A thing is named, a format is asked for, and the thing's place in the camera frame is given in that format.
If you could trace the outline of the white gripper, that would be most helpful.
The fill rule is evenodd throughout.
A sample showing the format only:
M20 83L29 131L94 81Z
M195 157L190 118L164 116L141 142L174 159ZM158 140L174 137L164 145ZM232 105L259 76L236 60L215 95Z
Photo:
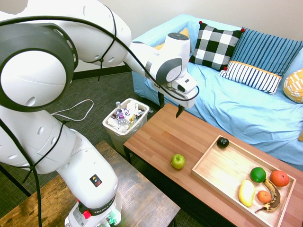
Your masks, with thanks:
M192 90L188 94L185 94L184 92L181 92L177 89L168 87L165 87L164 89L157 88L157 91L160 108L163 108L165 105L165 97L167 97L167 99L169 99L175 105L178 105L176 118L178 118L182 114L185 108L193 107L196 102L197 93L195 90Z

